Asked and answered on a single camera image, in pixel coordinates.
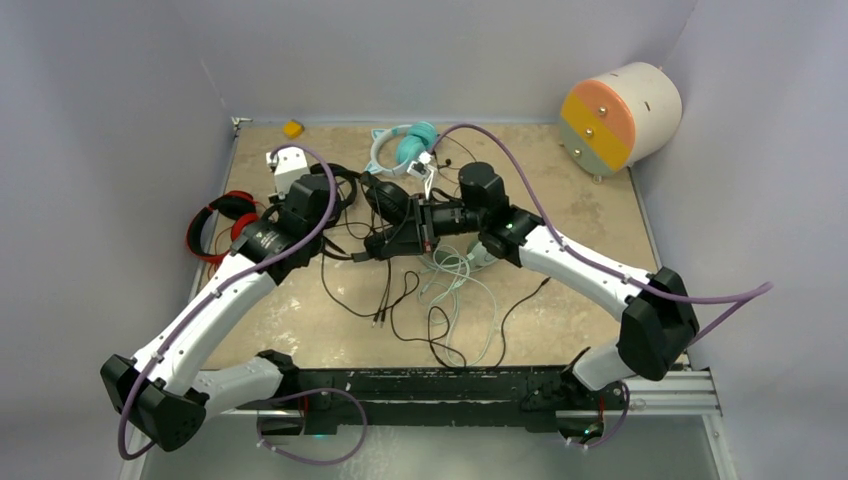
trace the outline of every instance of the red headphones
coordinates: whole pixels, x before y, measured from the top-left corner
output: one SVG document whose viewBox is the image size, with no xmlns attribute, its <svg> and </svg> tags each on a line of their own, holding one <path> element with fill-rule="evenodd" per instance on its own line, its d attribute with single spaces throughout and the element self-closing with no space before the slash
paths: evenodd
<svg viewBox="0 0 848 480">
<path fill-rule="evenodd" d="M 209 205 L 203 207 L 203 210 L 197 212 L 197 215 L 188 224 L 186 246 L 195 257 L 204 262 L 218 265 L 227 256 L 227 252 L 218 255 L 206 252 L 203 250 L 200 241 L 203 227 L 215 211 L 218 211 L 221 215 L 231 220 L 235 220 L 236 223 L 233 224 L 233 228 L 230 231 L 230 240 L 238 238 L 241 235 L 242 229 L 259 220 L 259 216 L 256 214 L 256 201 L 253 200 L 253 195 L 242 192 L 241 190 L 227 192 L 213 200 Z"/>
</svg>

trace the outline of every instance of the gray wall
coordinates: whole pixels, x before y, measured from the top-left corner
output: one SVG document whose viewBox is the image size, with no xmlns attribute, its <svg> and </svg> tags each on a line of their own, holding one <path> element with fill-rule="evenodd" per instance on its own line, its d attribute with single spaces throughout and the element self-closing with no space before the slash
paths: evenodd
<svg viewBox="0 0 848 480">
<path fill-rule="evenodd" d="M 175 0 L 242 116 L 552 120 L 571 86 L 660 63 L 696 0 Z"/>
<path fill-rule="evenodd" d="M 0 4 L 2 477 L 114 478 L 98 371 L 185 304 L 228 117 L 165 0 Z"/>
<path fill-rule="evenodd" d="M 637 164 L 663 261 L 690 291 L 777 285 L 692 349 L 740 478 L 848 472 L 846 27 L 839 0 L 702 0 L 665 64 L 680 130 Z"/>
</svg>

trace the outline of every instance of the small yellow block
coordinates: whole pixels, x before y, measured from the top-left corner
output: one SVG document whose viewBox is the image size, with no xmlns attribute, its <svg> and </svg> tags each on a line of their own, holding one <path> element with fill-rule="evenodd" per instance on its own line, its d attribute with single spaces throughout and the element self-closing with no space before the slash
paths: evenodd
<svg viewBox="0 0 848 480">
<path fill-rule="evenodd" d="M 291 139 L 297 138 L 303 133 L 303 125 L 300 122 L 291 120 L 283 126 L 283 133 Z"/>
</svg>

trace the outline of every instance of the teal headphones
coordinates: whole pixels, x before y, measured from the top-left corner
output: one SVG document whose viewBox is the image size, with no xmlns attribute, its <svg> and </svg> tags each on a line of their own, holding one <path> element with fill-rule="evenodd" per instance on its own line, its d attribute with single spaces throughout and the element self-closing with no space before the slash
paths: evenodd
<svg viewBox="0 0 848 480">
<path fill-rule="evenodd" d="M 399 135 L 406 135 L 395 150 L 395 161 L 397 166 L 386 168 L 377 161 L 380 149 L 389 140 Z M 399 177 L 406 173 L 409 164 L 427 151 L 436 142 L 439 132 L 432 124 L 418 122 L 414 125 L 398 125 L 386 130 L 372 130 L 374 143 L 371 144 L 371 161 L 365 166 L 365 171 L 372 175 L 386 175 L 387 177 Z"/>
</svg>

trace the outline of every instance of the striped cylinder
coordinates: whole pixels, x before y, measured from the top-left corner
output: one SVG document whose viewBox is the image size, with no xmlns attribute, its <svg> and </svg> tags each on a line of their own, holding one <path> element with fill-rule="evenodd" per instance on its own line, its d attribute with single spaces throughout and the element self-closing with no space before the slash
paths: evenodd
<svg viewBox="0 0 848 480">
<path fill-rule="evenodd" d="M 575 85 L 559 125 L 571 158 L 592 175 L 608 176 L 665 145 L 682 113 L 671 80 L 637 62 Z"/>
</svg>

